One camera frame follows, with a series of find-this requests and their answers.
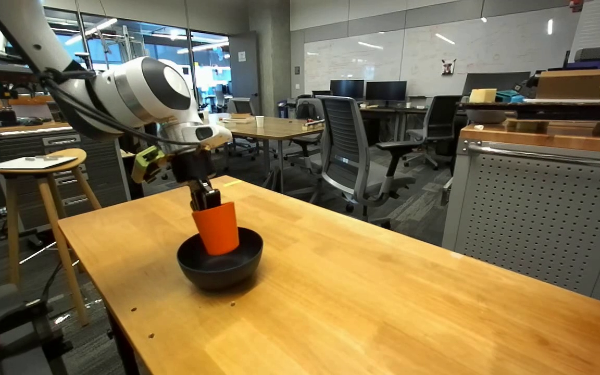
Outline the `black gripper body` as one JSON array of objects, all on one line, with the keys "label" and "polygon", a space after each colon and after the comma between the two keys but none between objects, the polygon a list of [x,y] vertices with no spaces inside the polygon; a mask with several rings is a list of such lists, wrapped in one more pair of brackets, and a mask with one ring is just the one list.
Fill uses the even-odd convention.
[{"label": "black gripper body", "polygon": [[179,183],[207,179],[213,173],[207,151],[175,152],[169,163]]}]

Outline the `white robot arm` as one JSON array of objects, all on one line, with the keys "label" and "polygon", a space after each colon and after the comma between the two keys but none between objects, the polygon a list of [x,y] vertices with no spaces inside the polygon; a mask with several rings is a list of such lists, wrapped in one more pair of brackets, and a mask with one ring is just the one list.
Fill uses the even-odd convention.
[{"label": "white robot arm", "polygon": [[75,132],[162,144],[175,179],[189,186],[191,209],[221,205],[207,152],[226,144],[231,132],[197,119],[194,90],[176,65],[137,56],[101,73],[84,68],[67,54],[40,0],[0,0],[0,32]]}]

